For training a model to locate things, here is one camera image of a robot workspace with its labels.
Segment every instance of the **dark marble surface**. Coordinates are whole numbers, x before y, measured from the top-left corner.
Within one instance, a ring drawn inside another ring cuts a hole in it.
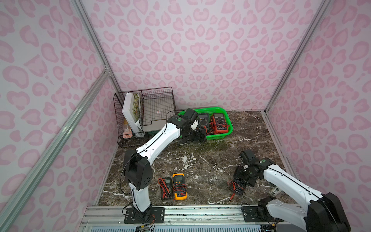
[[[229,202],[232,193],[227,181],[233,178],[236,166],[241,163],[238,157],[241,151],[251,149],[257,157],[268,157],[284,167],[260,112],[228,112],[228,115],[233,132],[225,139],[183,145],[175,140],[157,157],[152,166],[154,178],[149,185],[153,205],[257,203],[267,196],[273,185],[265,180],[257,180],[254,188],[247,186],[243,196],[236,195]],[[118,185],[125,150],[119,148],[116,153],[99,206],[124,206],[132,201],[131,195],[124,196]],[[181,201],[161,200],[157,179],[179,172],[185,174],[188,198]],[[122,189],[130,192],[127,182],[122,182]],[[285,193],[278,194],[277,198],[286,203],[295,203]]]

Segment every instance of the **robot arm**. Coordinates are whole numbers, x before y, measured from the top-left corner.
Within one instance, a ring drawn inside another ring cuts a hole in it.
[[[167,124],[150,141],[136,150],[128,149],[124,158],[124,175],[129,182],[133,195],[133,208],[138,214],[148,214],[151,201],[148,195],[148,185],[153,178],[151,165],[156,157],[180,135],[182,142],[206,141],[206,132],[196,130],[197,113],[187,109],[184,115],[174,115]]]
[[[256,178],[265,179],[292,197],[301,207],[292,206],[275,197],[262,199],[258,204],[260,216],[283,219],[308,232],[347,232],[350,225],[334,194],[323,194],[303,184],[268,158],[259,160],[251,150],[240,153],[248,168],[241,179],[254,187]]]
[[[136,150],[127,150],[124,158],[124,175],[133,195],[134,213],[143,220],[151,215],[148,185],[153,178],[151,164],[176,138],[182,142],[206,141],[206,132],[196,130],[197,113],[188,109],[184,115],[172,116],[167,124],[150,141]],[[268,158],[258,159],[251,150],[240,153],[248,165],[239,178],[254,187],[256,179],[266,179],[292,197],[301,207],[292,206],[274,197],[262,199],[258,204],[260,216],[280,218],[308,232],[348,232],[350,225],[340,200],[332,193],[323,194],[286,173]]]

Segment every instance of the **wire mesh tray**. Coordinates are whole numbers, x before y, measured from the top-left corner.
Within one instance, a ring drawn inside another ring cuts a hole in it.
[[[139,124],[143,130],[142,133],[124,134],[125,117],[122,114],[122,108],[127,93],[139,95]],[[114,106],[118,129],[117,143],[122,148],[146,143],[153,136],[146,131],[155,131],[158,127],[162,128],[166,120],[176,113],[172,87],[115,93]]]

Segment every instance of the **aluminum rail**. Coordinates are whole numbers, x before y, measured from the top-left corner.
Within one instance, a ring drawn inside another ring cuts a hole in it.
[[[269,113],[269,111],[273,108],[279,94],[281,93],[281,90],[283,89],[284,85],[286,84],[287,80],[289,79],[292,70],[294,69],[295,65],[299,61],[301,55],[304,53],[304,50],[308,43],[310,42],[314,32],[321,24],[323,18],[325,17],[325,14],[327,10],[329,9],[330,5],[332,4],[333,0],[323,0],[314,15],[311,23],[309,24],[309,27],[307,31],[305,32],[303,39],[301,40],[299,46],[297,47],[294,56],[292,57],[291,61],[289,62],[285,72],[282,75],[282,78],[280,82],[278,83],[275,91],[272,94],[272,97],[270,98],[267,107],[265,111]]]
[[[19,213],[32,196],[45,173],[49,170],[55,158],[66,144],[73,130],[79,124],[79,121],[84,116],[95,97],[98,95],[103,84],[108,80],[109,75],[109,71],[103,71],[101,73],[88,93],[82,98],[74,112],[67,119],[61,130],[50,143],[49,147],[41,155],[40,159],[37,161],[31,171],[27,174],[27,177],[19,186],[17,191],[9,199],[8,203],[5,205],[0,214],[0,232],[8,231],[14,221],[17,219]]]
[[[109,71],[111,71],[111,74],[109,78],[112,80],[112,83],[114,84],[114,87],[116,89],[116,92],[122,92],[121,88],[115,78],[115,75],[112,73],[112,68],[109,65],[108,59],[103,51],[102,45],[99,43],[98,36],[95,33],[95,30],[89,20],[89,16],[85,10],[84,4],[82,4],[81,0],[71,0],[73,6],[75,7],[76,13],[80,17],[80,20],[88,33],[88,36],[97,52],[97,55],[99,56],[103,66],[107,68]]]

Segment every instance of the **red multimeter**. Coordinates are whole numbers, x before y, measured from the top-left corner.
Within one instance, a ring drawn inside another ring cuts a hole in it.
[[[226,123],[224,114],[215,113],[213,114],[212,119],[215,134],[224,134],[228,132],[228,124]]]

